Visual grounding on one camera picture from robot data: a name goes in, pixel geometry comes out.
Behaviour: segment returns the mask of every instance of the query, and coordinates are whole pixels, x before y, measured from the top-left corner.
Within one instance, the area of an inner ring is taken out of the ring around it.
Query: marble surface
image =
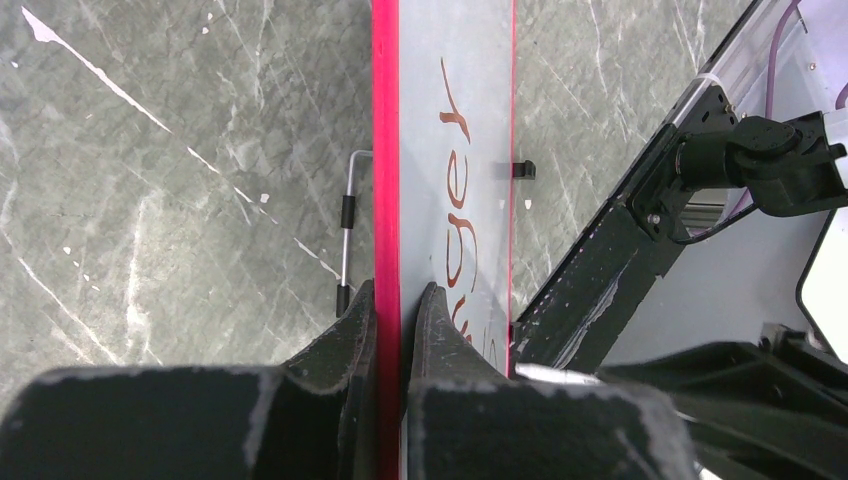
[[[517,1],[516,154],[540,175],[516,189],[514,315],[745,6]],[[48,368],[280,362],[334,321],[370,21],[367,0],[0,2],[0,410]]]

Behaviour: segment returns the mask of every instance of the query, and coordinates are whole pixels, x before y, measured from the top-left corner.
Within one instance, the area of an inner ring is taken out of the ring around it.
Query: gray floor
[[[541,174],[516,190],[516,314],[745,4],[517,2],[516,154]],[[333,322],[370,21],[367,0],[0,2],[0,409],[55,366],[279,362]]]

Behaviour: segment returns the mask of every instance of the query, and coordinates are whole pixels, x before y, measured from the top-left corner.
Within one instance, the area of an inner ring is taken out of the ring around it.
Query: black cable
[[[710,237],[712,237],[716,234],[721,233],[727,227],[733,225],[734,223],[738,222],[739,220],[742,220],[743,218],[747,217],[748,215],[754,213],[754,210],[756,210],[756,209],[757,209],[757,205],[752,203],[751,205],[748,205],[747,207],[740,210],[739,213],[737,213],[736,215],[734,215],[734,216],[728,218],[727,220],[721,222],[720,224],[710,228],[709,230],[707,230],[704,233],[701,233],[701,234],[698,234],[698,235],[695,235],[695,236],[692,236],[692,237],[689,237],[689,238],[685,238],[683,240],[672,238],[671,241],[678,244],[678,245],[694,245],[698,242],[702,242],[702,241],[704,241],[704,240],[706,240],[706,239],[708,239],[708,238],[710,238]]]

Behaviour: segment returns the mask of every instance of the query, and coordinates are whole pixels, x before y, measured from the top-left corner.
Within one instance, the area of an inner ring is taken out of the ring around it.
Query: purple cable
[[[848,84],[845,84],[842,87],[842,91],[839,92],[839,95],[836,97],[836,109],[845,108],[845,101],[848,100]]]
[[[780,46],[780,37],[783,35],[783,29],[786,28],[786,22],[788,22],[789,17],[792,16],[792,11],[798,8],[799,3],[801,3],[801,0],[792,0],[792,3],[786,7],[786,11],[783,12],[783,16],[780,17],[780,20],[777,22],[777,28],[775,28],[774,35],[771,37],[771,49],[769,49],[769,63],[766,73],[766,118],[768,119],[771,119],[772,111],[774,110],[774,77],[777,70],[777,48]],[[843,94],[845,97],[848,97],[848,85],[846,85],[845,89],[842,90],[842,93],[839,94],[839,98],[842,99],[842,106],[845,106],[846,98],[843,97]],[[836,100],[836,105],[836,108],[839,108],[839,99]],[[730,211],[727,218],[731,218],[741,212],[750,199],[751,191],[745,189],[745,193],[742,195],[742,198],[739,199],[739,202],[735,207],[733,207],[733,210]]]

